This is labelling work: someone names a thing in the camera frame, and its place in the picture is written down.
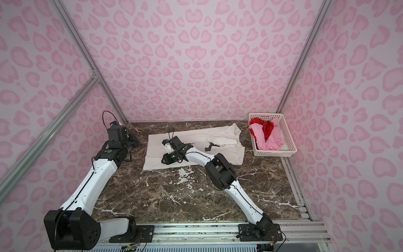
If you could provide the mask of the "white t-shirt with black print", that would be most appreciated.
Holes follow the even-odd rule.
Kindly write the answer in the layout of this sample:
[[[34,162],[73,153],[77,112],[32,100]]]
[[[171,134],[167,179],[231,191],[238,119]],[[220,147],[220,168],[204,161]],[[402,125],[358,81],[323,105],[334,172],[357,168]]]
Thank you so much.
[[[200,151],[205,151],[211,143],[209,154],[221,153],[232,165],[242,165],[245,156],[245,147],[240,142],[241,130],[236,123],[230,126],[207,128],[200,130],[179,131],[174,133],[183,143],[190,143]],[[195,165],[193,162],[162,164],[161,160],[166,150],[162,142],[169,138],[167,133],[151,134],[148,138],[147,154],[145,157],[144,171],[162,170],[169,168],[187,167]]]

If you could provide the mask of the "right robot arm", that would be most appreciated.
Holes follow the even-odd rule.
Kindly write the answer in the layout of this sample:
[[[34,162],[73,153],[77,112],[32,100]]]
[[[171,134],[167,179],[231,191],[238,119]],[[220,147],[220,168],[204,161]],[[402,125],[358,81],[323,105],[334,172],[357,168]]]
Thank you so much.
[[[178,137],[162,141],[166,151],[162,164],[193,162],[205,168],[207,177],[219,191],[226,192],[240,207],[253,228],[253,235],[258,240],[268,237],[271,232],[281,234],[268,214],[260,209],[247,195],[237,179],[235,170],[227,159],[221,154],[208,154],[196,149],[191,144],[183,143]]]

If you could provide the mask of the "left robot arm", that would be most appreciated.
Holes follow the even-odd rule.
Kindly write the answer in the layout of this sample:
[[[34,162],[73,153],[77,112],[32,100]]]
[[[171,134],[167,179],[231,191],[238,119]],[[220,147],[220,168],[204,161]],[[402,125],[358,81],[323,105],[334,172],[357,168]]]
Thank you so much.
[[[122,235],[137,236],[133,217],[118,217],[98,222],[92,218],[96,201],[109,179],[139,146],[128,128],[115,123],[107,130],[108,141],[91,161],[91,168],[58,210],[49,211],[44,224],[51,247],[59,250],[91,250],[99,241]]]

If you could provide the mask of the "red t-shirt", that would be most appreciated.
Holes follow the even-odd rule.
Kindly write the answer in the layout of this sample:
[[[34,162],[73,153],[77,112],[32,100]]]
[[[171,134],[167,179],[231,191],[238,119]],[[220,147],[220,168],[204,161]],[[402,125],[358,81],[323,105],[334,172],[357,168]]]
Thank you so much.
[[[251,121],[249,122],[249,125],[251,126],[252,124],[259,124],[262,126],[262,131],[264,134],[264,139],[267,141],[268,138],[270,137],[275,125],[272,121],[263,121],[260,118],[253,118],[251,119]]]

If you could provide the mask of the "pink t-shirt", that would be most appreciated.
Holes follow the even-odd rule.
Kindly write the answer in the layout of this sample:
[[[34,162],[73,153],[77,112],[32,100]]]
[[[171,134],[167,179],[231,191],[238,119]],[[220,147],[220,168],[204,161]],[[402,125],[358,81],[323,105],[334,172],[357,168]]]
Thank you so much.
[[[280,148],[285,144],[285,141],[281,135],[280,126],[278,125],[279,118],[273,118],[270,121],[274,123],[275,127],[267,141],[264,139],[261,125],[255,123],[249,126],[249,131],[256,143],[258,150],[279,151]]]

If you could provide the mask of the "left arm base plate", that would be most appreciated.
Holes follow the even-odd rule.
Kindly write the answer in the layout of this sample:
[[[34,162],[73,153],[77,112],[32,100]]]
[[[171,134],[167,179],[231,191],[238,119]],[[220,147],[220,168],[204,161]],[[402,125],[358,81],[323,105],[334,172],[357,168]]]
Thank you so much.
[[[113,236],[109,239],[109,243],[151,243],[154,235],[154,225],[140,225],[122,234]]]

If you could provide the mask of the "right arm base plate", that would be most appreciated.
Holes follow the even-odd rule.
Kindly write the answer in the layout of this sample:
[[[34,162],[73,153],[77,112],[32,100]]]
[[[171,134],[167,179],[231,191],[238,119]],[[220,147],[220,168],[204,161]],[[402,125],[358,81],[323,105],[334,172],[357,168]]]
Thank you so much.
[[[280,242],[283,241],[280,226],[270,223],[263,229],[253,224],[239,224],[237,238],[241,242]]]

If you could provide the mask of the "diagonal aluminium frame bar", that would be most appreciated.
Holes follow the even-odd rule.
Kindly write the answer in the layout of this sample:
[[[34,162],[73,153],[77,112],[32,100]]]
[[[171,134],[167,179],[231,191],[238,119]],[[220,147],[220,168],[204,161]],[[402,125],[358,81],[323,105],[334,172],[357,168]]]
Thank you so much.
[[[26,175],[33,163],[50,145],[54,137],[61,131],[71,116],[77,111],[81,104],[92,92],[93,88],[99,83],[99,76],[94,75],[81,88],[77,94],[69,101],[65,108],[55,117],[49,126],[39,135],[34,143],[23,153],[21,158],[14,163],[10,171],[1,180],[1,202],[4,202],[10,193],[15,189],[18,183]]]

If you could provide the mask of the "right corner aluminium post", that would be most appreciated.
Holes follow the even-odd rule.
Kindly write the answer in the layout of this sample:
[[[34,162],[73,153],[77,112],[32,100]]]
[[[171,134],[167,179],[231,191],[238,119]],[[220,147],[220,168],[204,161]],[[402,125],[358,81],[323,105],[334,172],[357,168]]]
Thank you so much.
[[[332,1],[332,0],[322,1],[321,7],[313,22],[312,28],[311,28],[310,32],[308,33],[306,40],[303,44],[302,50],[299,54],[299,58],[293,69],[291,77],[285,87],[285,91],[282,95],[282,98],[280,100],[276,113],[281,113],[284,110],[285,104],[287,102],[288,97],[290,96],[293,86],[296,84],[298,76],[299,76],[300,72],[303,70],[303,66],[306,62],[306,59],[308,58],[309,53],[311,52],[312,47],[326,21],[329,13],[331,12],[331,10],[334,6],[334,3],[335,3],[335,1]]]

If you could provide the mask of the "corner aluminium post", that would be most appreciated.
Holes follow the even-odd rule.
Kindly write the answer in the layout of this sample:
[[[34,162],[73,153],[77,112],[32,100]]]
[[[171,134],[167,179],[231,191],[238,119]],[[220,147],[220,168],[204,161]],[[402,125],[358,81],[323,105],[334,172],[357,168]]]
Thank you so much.
[[[291,77],[285,87],[285,91],[282,95],[282,98],[280,100],[276,113],[281,113],[284,110],[285,104],[287,102],[288,97],[290,96],[293,86],[296,84],[298,76],[299,76],[300,72],[303,70],[303,66],[306,62],[306,59],[308,58],[309,53],[311,52],[312,47],[326,21],[329,13],[331,12],[331,10],[334,6],[334,3],[335,3],[335,1],[332,1],[332,0],[322,1],[321,7],[313,22],[312,28],[311,28],[310,32],[308,33],[306,40],[303,44],[302,50],[299,54],[299,58],[293,69]]]
[[[100,81],[100,86],[103,89],[103,92],[106,94],[106,97],[109,99],[111,106],[115,110],[116,114],[119,116],[123,123],[128,123],[128,119],[123,113],[123,110],[119,106],[116,98],[114,97],[111,89],[109,88],[103,74],[100,71],[100,68],[96,64],[93,55],[91,54],[85,40],[81,36],[77,26],[75,25],[71,15],[68,13],[66,6],[63,1],[50,1],[53,6],[55,13],[59,16],[61,22],[63,23],[65,29],[70,34],[73,42],[77,46],[80,51],[83,59],[88,64],[89,68],[93,72],[93,76]]]

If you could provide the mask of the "aluminium mounting rail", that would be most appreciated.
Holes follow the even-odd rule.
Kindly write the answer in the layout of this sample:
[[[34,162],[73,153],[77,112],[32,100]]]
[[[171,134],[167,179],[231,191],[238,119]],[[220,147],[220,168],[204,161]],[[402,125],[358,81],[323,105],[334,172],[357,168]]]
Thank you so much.
[[[275,252],[333,252],[322,222],[306,219],[276,220],[281,230],[269,241],[241,241],[238,223],[156,223],[150,243],[126,247],[101,241],[95,252],[258,252],[268,245]]]

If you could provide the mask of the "left corner aluminium post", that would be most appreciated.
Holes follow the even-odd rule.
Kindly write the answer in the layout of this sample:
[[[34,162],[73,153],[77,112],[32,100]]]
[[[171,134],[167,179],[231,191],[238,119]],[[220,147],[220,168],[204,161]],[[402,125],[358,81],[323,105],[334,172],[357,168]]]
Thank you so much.
[[[106,94],[106,97],[109,99],[111,106],[115,110],[116,114],[119,116],[123,123],[128,123],[128,119],[123,113],[123,110],[119,106],[116,98],[114,97],[111,89],[109,88],[103,74],[100,71],[100,68],[96,64],[93,55],[91,54],[85,40],[81,36],[77,26],[75,25],[71,15],[68,13],[66,6],[63,1],[50,1],[53,6],[55,13],[59,16],[61,22],[63,23],[65,29],[70,34],[73,42],[77,46],[80,51],[83,59],[88,64],[89,68],[93,72],[93,76],[100,81],[100,86],[103,89],[103,92]]]

